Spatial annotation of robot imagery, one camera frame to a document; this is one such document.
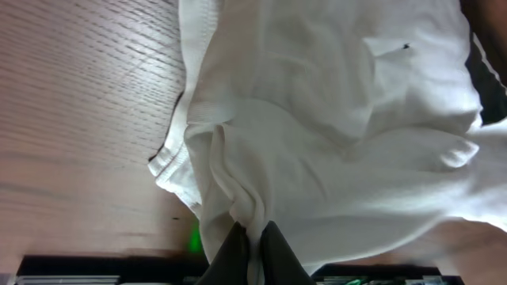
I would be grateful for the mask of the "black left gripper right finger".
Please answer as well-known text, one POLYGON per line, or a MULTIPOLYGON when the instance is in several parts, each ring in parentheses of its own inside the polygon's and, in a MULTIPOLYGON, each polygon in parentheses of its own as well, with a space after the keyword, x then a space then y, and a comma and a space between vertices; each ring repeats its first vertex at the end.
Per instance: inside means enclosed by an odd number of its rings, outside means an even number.
POLYGON ((274 221, 262 231, 260 254, 265 285, 315 285, 274 221))

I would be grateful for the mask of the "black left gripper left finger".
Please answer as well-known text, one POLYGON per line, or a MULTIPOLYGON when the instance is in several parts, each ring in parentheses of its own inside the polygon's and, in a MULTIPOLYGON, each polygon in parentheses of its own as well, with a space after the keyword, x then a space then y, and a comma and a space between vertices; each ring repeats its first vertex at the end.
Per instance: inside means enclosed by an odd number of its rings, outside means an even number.
POLYGON ((196 285, 247 285, 250 242, 236 222, 196 285))

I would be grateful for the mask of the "white t-shirt with black print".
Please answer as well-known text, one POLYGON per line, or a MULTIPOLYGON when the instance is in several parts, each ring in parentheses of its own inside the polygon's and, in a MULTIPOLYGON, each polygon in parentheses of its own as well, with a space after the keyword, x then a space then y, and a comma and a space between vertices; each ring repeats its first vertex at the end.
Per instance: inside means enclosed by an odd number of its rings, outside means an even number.
POLYGON ((504 86, 461 1, 181 1, 185 90, 149 169, 263 284, 276 224, 306 273, 448 219, 506 227, 504 86))

